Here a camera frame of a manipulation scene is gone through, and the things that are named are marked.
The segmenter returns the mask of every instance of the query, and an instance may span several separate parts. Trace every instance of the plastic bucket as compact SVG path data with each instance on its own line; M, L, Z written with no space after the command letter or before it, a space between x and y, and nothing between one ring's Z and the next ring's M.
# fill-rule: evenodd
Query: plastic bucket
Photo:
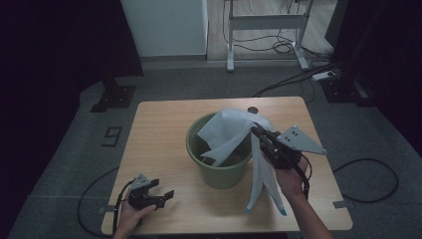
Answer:
M211 113L198 119L190 127L186 136L186 148L190 157L198 165L204 182L213 188L227 189L239 183L245 174L246 164L252 157L251 136L248 134L221 166L211 166L209 161L213 159L201 157L202 153L210 150L210 147L197 135L197 132L215 114Z

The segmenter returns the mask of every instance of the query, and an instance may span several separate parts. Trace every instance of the human hand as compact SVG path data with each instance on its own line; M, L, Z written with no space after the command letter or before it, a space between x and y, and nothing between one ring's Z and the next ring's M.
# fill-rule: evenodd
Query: human hand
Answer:
M150 205L141 210L134 209L127 201L129 194L130 191L127 192L126 197L121 204L120 220L118 221L117 229L112 236L114 239L128 238L136 227L136 224L139 222L140 218L156 209L156 205Z
M263 156L270 165L273 165L264 154ZM301 160L298 162L298 166L303 172L307 171L308 162L305 160L304 157L302 157ZM304 191L302 189L302 179L293 168L289 170L275 168L275 172L277 182L279 183L280 187L282 188L283 194L285 194L288 200L292 200L296 197L305 198Z

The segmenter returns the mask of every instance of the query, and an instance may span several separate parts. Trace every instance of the white cloth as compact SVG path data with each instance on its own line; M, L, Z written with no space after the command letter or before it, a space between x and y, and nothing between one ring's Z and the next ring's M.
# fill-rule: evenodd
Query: white cloth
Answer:
M215 159L213 166L220 166L233 152L240 142L255 126L260 124L267 130L274 131L271 122L263 117L234 109L223 109L208 121L198 132L211 150L201 156ZM282 215L286 215L282 198L279 194L276 175L273 167L264 159L260 150L259 139L251 133L252 157L254 160L251 195L246 212L250 213L261 193L263 185L269 190L277 208Z

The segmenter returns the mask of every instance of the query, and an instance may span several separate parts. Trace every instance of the wall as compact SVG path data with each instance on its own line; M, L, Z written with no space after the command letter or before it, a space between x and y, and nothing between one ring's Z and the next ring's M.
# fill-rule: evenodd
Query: wall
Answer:
M206 0L121 0L139 57L205 55Z

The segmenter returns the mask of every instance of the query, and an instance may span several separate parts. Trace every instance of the wooden table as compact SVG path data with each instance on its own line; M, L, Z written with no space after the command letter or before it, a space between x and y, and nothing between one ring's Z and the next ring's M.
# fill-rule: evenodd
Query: wooden table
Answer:
M298 223L282 195L288 216L282 216L270 194L263 190L251 214L244 213L252 183L252 160L242 181L225 190L207 186L189 157L185 138L189 127L200 117L223 108L247 110L256 107L283 132L293 124L319 142L317 132L302 98L224 99L145 102L138 106L109 205L115 205L124 185L143 173L160 184L150 195L175 190L174 198L144 218L136 234L246 233L299 231ZM325 156L307 153L314 174L310 204L329 230L352 226L346 208L336 209L342 196ZM105 214L102 231L111 234L112 212Z

